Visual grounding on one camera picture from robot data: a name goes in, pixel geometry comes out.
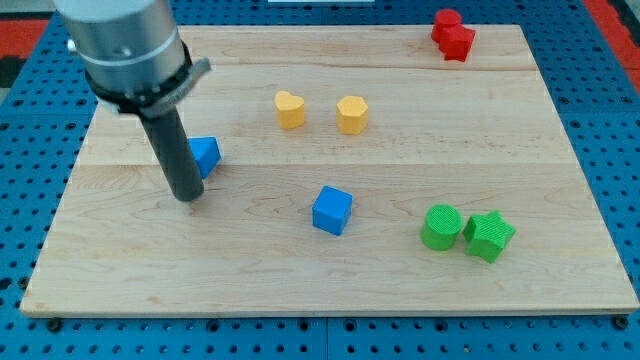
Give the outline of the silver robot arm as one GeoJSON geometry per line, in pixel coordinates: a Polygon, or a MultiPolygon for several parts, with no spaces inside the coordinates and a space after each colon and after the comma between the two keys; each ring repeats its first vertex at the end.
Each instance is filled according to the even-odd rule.
{"type": "Polygon", "coordinates": [[[68,49],[116,112],[156,118],[176,109],[211,70],[192,61],[167,0],[55,0],[68,49]]]}

